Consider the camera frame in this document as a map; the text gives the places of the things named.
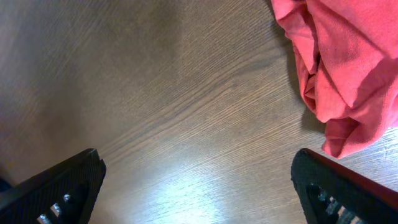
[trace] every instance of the cloth fold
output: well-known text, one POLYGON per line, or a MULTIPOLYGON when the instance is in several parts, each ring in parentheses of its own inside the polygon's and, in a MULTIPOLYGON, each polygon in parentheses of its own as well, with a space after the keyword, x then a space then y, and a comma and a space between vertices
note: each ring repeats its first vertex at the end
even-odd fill
POLYGON ((300 94, 326 123, 323 150, 361 151, 398 124, 396 1, 272 0, 293 43, 300 94))

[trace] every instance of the wooden table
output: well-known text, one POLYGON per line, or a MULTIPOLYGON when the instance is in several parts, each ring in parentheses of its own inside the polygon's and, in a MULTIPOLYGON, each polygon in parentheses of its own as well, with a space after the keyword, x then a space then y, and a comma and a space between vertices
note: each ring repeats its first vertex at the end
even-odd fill
MULTIPOLYGON (((94 147, 92 223, 305 223, 290 165, 324 126, 269 2, 0 5, 5 179, 94 147)), ((338 162, 398 190, 397 135, 338 162)))

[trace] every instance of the brown wood surface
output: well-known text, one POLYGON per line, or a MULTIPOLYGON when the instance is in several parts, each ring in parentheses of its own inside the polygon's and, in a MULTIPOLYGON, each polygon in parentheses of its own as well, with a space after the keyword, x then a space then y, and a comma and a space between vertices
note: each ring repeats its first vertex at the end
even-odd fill
MULTIPOLYGON (((290 165, 324 127, 269 2, 4 0, 0 70, 13 184, 94 147, 92 223, 305 223, 290 165)), ((398 190, 397 135, 338 162, 398 190)))

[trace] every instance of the wooden surface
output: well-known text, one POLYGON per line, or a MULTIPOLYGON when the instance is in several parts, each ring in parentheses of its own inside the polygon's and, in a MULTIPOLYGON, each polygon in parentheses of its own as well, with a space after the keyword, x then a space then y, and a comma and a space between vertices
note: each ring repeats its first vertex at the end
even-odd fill
MULTIPOLYGON (((92 223, 305 223, 290 164, 324 127, 269 2, 0 5, 8 181, 95 147, 108 173, 92 223)), ((398 190, 397 135, 338 162, 398 190)))

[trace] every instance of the crumpled cloth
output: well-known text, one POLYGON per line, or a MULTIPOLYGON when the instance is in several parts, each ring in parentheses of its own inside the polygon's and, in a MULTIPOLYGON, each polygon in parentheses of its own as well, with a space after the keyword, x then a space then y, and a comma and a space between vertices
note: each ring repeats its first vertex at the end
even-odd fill
POLYGON ((293 43, 300 94, 326 123, 322 149, 361 151, 398 124, 398 2, 272 0, 293 43))

